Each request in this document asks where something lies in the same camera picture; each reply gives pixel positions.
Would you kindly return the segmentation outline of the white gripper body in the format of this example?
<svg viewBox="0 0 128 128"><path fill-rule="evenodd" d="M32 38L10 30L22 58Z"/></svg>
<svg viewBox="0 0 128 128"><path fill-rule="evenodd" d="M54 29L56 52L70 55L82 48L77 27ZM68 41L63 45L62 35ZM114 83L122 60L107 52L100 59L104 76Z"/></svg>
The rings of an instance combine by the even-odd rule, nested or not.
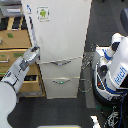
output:
<svg viewBox="0 0 128 128"><path fill-rule="evenodd" d="M30 47L24 54L23 59L28 65L32 65L40 57L40 48L39 47Z"/></svg>

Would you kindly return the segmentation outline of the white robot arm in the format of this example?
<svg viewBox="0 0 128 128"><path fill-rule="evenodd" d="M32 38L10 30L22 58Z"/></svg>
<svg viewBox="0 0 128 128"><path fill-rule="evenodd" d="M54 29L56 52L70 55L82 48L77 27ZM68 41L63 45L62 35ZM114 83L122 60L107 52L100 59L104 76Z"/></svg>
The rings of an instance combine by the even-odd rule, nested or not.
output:
<svg viewBox="0 0 128 128"><path fill-rule="evenodd" d="M24 78L32 65L40 56L38 46L28 48L6 72L0 81L0 128L12 128L8 116L14 110Z"/></svg>

